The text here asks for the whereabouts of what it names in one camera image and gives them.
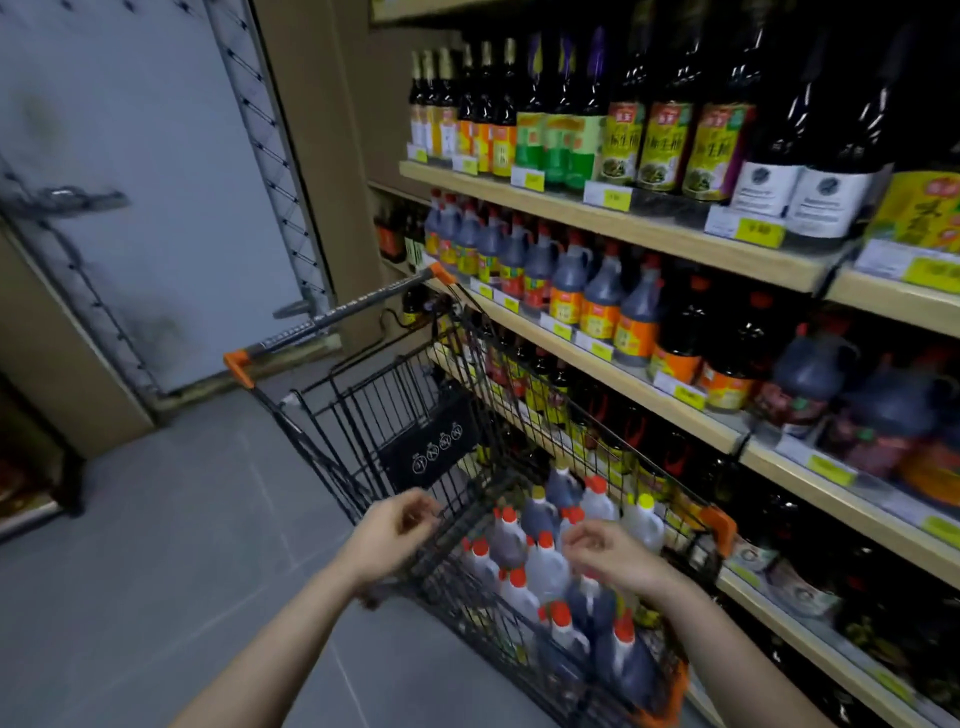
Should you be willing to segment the group of small dark bottles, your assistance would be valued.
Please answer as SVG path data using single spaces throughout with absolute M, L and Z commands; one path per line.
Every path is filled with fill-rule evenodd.
M 374 226 L 382 259 L 389 261 L 405 275 L 419 273 L 424 265 L 426 243 L 425 205 L 400 197 L 379 198 Z M 425 286 L 414 286 L 401 297 L 399 321 L 403 327 L 419 323 L 426 315 L 428 291 Z

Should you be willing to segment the bottle with large yellow label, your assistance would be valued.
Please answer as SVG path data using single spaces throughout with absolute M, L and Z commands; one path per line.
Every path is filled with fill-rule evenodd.
M 960 138 L 894 164 L 864 238 L 960 255 Z

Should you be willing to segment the dark bottle pale yellow label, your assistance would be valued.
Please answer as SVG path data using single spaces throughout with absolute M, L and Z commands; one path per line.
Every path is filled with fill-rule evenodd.
M 426 125 L 426 86 L 422 63 L 422 57 L 419 51 L 411 52 L 412 60 L 412 83 L 409 92 L 409 112 L 411 143 L 423 150 L 428 149 L 428 128 Z
M 442 157 L 440 87 L 437 61 L 433 50 L 422 52 L 423 70 L 423 140 L 429 158 Z
M 441 47 L 439 61 L 439 141 L 440 158 L 451 162 L 458 152 L 459 96 L 456 68 L 449 47 Z

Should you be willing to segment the black wire shopping cart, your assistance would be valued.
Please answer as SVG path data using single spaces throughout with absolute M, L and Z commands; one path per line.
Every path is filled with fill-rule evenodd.
M 710 593 L 733 553 L 737 526 L 708 499 L 697 528 L 675 527 L 648 494 L 621 503 L 606 477 L 581 467 L 565 451 L 570 443 L 565 437 L 551 438 L 510 399 L 497 397 L 477 344 L 478 335 L 494 326 L 461 297 L 441 292 L 432 282 L 439 275 L 437 268 L 421 270 L 223 356 L 227 370 L 265 408 L 354 525 L 374 503 L 399 494 L 378 450 L 423 422 L 445 397 L 473 395 L 478 445 L 425 490 L 441 506 L 438 529 L 398 577 L 373 588 L 364 601 L 377 604 L 392 595 L 414 601 L 561 728 L 673 728 L 686 699 L 717 728 L 726 728 L 666 617 L 628 591 L 606 584 L 630 609 L 652 612 L 649 621 L 656 624 L 650 630 L 664 647 L 661 665 L 673 674 L 665 710 L 653 718 L 627 715 L 619 720 L 603 694 L 587 693 L 575 703 L 563 703 L 551 685 L 506 658 L 491 628 L 478 628 L 467 618 L 464 597 L 479 583 L 464 569 L 462 541 L 486 532 L 497 507 L 511 506 L 521 514 L 534 500 L 535 487 L 544 489 L 552 515 L 545 525 L 536 524 L 534 516 L 521 516 L 526 533 L 551 530 L 562 552 L 563 531 L 584 520 L 618 522 Z M 402 294 L 421 285 L 428 291 L 425 315 L 403 326 Z

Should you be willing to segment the perforated metal door rail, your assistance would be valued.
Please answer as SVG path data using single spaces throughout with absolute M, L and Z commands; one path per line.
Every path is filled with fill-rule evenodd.
M 202 0 L 246 134 L 270 198 L 301 299 L 316 315 L 332 287 L 253 0 Z

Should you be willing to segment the dark bottle green label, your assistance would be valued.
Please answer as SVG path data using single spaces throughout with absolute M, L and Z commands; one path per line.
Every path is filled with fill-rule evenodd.
M 544 171 L 546 133 L 546 81 L 543 35 L 529 38 L 525 71 L 517 96 L 517 146 L 514 161 L 522 168 Z
M 545 116 L 543 171 L 547 189 L 565 186 L 570 146 L 567 133 L 576 108 L 577 46 L 569 34 L 558 35 L 558 69 Z
M 583 192 L 598 176 L 597 164 L 609 106 L 608 43 L 603 26 L 595 28 L 586 62 L 584 85 L 572 115 L 572 137 L 565 187 Z

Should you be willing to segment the person's right forearm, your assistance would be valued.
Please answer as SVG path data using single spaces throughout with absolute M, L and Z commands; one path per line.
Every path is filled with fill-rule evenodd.
M 649 600 L 673 626 L 726 728 L 835 728 L 688 577 L 667 568 Z

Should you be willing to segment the row of slim dark bottles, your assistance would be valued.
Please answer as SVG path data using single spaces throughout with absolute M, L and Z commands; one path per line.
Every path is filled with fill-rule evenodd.
M 564 437 L 578 465 L 606 478 L 621 504 L 650 496 L 679 528 L 698 528 L 709 487 L 698 483 L 706 450 L 664 418 L 504 327 L 477 337 L 485 374 L 502 402 L 525 411 L 530 424 Z

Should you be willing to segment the dark round bottle orange label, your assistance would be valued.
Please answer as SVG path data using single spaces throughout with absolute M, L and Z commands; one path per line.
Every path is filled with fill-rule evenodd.
M 742 410 L 766 379 L 773 359 L 774 295 L 754 290 L 707 340 L 698 386 L 707 408 Z
M 673 299 L 656 334 L 647 374 L 654 380 L 664 374 L 691 384 L 701 366 L 710 325 L 712 281 L 692 273 L 686 288 Z

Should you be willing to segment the dark bottle yellow-green label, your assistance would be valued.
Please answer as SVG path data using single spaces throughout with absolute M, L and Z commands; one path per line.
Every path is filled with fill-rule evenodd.
M 630 35 L 622 73 L 610 93 L 606 114 L 600 180 L 632 186 L 638 174 L 648 114 L 656 0 L 637 0 L 630 18 Z
M 759 0 L 741 0 L 741 11 L 743 22 L 722 73 L 702 105 L 685 168 L 681 193 L 695 202 L 716 203 L 731 197 L 742 142 L 757 114 L 766 11 Z
M 703 0 L 677 0 L 674 39 L 652 96 L 637 186 L 672 192 L 678 186 L 702 75 Z

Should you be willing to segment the dark bottle white label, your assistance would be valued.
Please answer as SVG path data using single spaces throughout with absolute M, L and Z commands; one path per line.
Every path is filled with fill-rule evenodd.
M 799 0 L 764 0 L 765 24 L 750 93 L 755 117 L 729 203 L 741 213 L 782 218 L 803 166 L 812 81 L 798 6 Z
M 891 162 L 894 91 L 912 30 L 869 0 L 822 6 L 825 46 L 814 81 L 803 166 L 783 219 L 789 247 L 836 250 L 875 177 Z

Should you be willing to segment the pile of jugs with coloured caps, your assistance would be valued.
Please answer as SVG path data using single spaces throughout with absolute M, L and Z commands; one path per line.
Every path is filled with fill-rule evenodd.
M 526 510 L 493 509 L 490 527 L 462 540 L 463 568 L 479 588 L 463 598 L 468 620 L 490 628 L 498 649 L 524 674 L 550 685 L 562 703 L 603 695 L 619 721 L 653 719 L 666 710 L 672 672 L 650 610 L 589 574 L 576 574 L 551 530 L 522 529 L 521 517 L 544 526 L 552 515 L 545 489 L 534 487 Z

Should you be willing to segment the person's left hand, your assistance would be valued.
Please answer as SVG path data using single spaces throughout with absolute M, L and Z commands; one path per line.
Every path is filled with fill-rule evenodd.
M 398 572 L 426 541 L 401 541 L 397 535 L 397 494 L 366 511 L 338 552 L 335 563 L 359 593 Z

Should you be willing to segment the wooden shelving unit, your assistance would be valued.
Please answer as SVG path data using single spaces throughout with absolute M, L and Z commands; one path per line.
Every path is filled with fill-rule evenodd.
M 427 161 L 426 153 L 408 145 L 408 159 L 399 164 L 400 175 L 420 183 L 452 183 L 458 192 L 492 194 L 496 203 L 518 203 L 524 213 L 547 213 L 553 222 L 573 224 L 587 232 L 613 237 L 654 252 L 672 254 L 719 271 L 739 274 L 756 283 L 773 285 L 798 294 L 824 292 L 837 304 L 856 303 L 857 297 L 873 313 L 879 313 L 878 299 L 884 286 L 879 278 L 858 273 L 841 263 L 840 251 L 796 252 L 761 245 L 733 235 L 716 236 L 669 223 L 666 217 L 639 213 L 640 193 L 631 192 L 630 211 L 621 211 L 606 202 L 574 201 L 570 196 L 542 191 L 526 174 L 516 181 L 482 181 L 473 173 L 453 171 L 452 164 Z M 866 484 L 844 486 L 807 467 L 826 463 L 829 458 L 800 443 L 788 443 L 800 462 L 778 452 L 770 437 L 747 432 L 745 414 L 710 414 L 706 395 L 692 385 L 665 376 L 665 388 L 658 389 L 637 367 L 617 365 L 612 346 L 600 344 L 571 326 L 547 319 L 538 328 L 541 339 L 558 349 L 577 347 L 577 362 L 590 361 L 587 369 L 610 377 L 624 387 L 639 405 L 653 405 L 654 411 L 703 442 L 743 446 L 741 463 L 759 476 L 785 487 L 790 493 L 807 496 L 810 504 L 834 516 L 861 533 L 896 552 L 915 567 L 942 582 L 960 589 L 960 520 L 920 504 L 911 496 L 900 498 L 892 486 L 877 486 L 870 493 Z M 906 728 L 960 728 L 960 718 L 936 707 L 918 689 L 907 685 L 890 669 L 867 655 L 847 647 L 839 637 L 830 637 L 825 626 L 813 623 L 814 631 L 800 629 L 798 643 L 804 655 L 815 656 L 832 677 L 854 684 L 881 717 Z

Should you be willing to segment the row of dark red-capped jugs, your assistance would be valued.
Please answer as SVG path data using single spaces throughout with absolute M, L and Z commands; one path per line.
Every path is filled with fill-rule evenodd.
M 517 300 L 527 317 L 547 314 L 614 347 L 614 361 L 647 368 L 661 322 L 666 285 L 663 257 L 641 250 L 625 265 L 616 243 L 606 244 L 593 267 L 594 250 L 578 229 L 566 244 L 539 222 L 536 239 L 516 217 L 505 224 L 499 212 L 477 214 L 473 200 L 461 201 L 433 189 L 425 222 L 425 255 L 461 279 L 496 287 Z

